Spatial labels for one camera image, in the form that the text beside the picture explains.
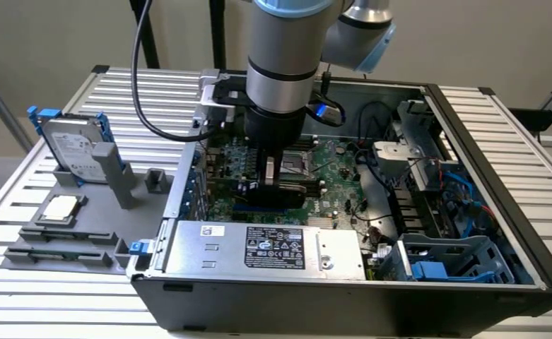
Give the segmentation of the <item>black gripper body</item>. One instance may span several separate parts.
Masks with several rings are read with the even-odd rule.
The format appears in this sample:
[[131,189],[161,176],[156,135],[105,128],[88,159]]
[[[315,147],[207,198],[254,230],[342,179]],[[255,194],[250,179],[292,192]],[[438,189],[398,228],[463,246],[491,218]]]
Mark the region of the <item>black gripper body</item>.
[[248,140],[267,154],[279,153],[300,137],[304,109],[290,113],[274,113],[250,107],[244,115],[244,133]]

